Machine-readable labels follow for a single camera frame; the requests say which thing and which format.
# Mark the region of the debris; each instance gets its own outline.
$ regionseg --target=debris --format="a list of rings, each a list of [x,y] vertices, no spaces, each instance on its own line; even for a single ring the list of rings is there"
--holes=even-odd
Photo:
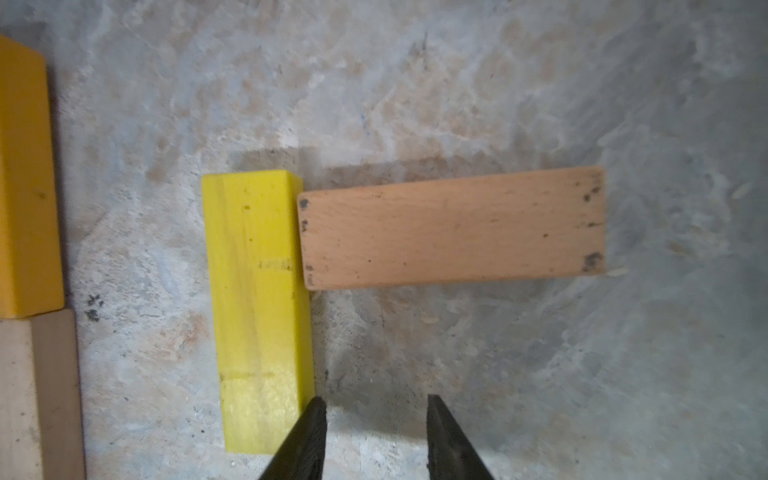
[[[606,273],[608,276],[622,276],[629,273],[629,269],[625,266],[620,266],[619,268],[613,269],[610,272]]]
[[[440,317],[434,315],[422,315],[422,321],[427,325],[435,325],[440,321]]]
[[[733,191],[733,193],[730,195],[730,197],[733,200],[739,200],[741,198],[746,197],[746,195],[752,190],[752,182],[746,182],[741,187],[738,187],[736,190]]]

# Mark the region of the light brown wooden block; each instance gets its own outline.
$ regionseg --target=light brown wooden block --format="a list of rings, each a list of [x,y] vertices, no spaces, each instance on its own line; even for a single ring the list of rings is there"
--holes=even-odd
[[[599,167],[305,192],[310,290],[603,273]]]
[[[0,320],[0,478],[85,479],[71,310]]]

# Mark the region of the gray stone surface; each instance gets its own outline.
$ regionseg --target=gray stone surface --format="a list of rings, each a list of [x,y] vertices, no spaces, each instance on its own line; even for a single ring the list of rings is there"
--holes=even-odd
[[[768,477],[768,2],[0,0],[51,65],[90,478],[223,450],[200,176],[607,169],[607,276],[313,296],[326,478]],[[509,252],[525,255],[525,252]]]

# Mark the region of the rectangular wooden plank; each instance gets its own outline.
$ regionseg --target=rectangular wooden plank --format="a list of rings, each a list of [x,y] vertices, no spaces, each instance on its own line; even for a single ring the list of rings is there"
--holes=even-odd
[[[604,271],[599,167],[299,195],[309,290]]]
[[[274,454],[314,396],[296,218],[302,189],[281,170],[203,178],[228,452]]]
[[[45,59],[0,35],[0,318],[64,307]]]
[[[84,480],[71,310],[0,320],[0,478]]]

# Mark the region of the dark stain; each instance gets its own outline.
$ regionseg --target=dark stain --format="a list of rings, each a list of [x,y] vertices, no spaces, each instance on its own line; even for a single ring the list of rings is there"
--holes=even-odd
[[[98,322],[99,321],[99,316],[98,316],[98,312],[96,311],[96,309],[85,310],[85,315],[92,322]]]
[[[679,242],[669,242],[669,244],[667,245],[667,248],[670,249],[670,252],[675,253],[677,255],[689,255],[690,254],[690,252],[685,247],[685,245],[683,245],[682,243],[679,243]]]
[[[596,269],[599,265],[599,263],[603,260],[603,254],[600,252],[593,252],[589,255],[584,257],[584,267],[582,267],[582,271],[584,272],[591,272],[592,270]]]

